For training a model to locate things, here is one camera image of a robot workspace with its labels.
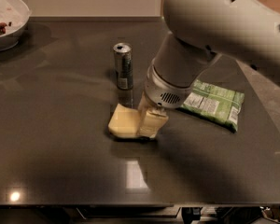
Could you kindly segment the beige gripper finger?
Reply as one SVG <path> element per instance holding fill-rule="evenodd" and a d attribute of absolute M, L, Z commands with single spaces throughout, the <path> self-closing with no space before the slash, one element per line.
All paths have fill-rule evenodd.
<path fill-rule="evenodd" d="M 164 108 L 150 107 L 148 109 L 150 125 L 152 128 L 151 134 L 139 134 L 147 138 L 155 138 L 159 129 L 164 126 L 169 117 Z"/>
<path fill-rule="evenodd" d="M 152 128 L 150 125 L 148 109 L 150 108 L 147 102 L 146 96 L 142 94 L 141 100 L 138 106 L 138 111 L 140 113 L 140 122 L 138 127 L 139 134 L 151 134 Z"/>

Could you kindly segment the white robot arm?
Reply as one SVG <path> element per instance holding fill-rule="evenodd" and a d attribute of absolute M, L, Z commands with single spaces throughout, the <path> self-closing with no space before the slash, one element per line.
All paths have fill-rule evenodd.
<path fill-rule="evenodd" d="M 213 53 L 255 65 L 280 86 L 280 13 L 257 0 L 164 0 L 169 29 L 147 70 L 137 133 L 153 138 Z"/>

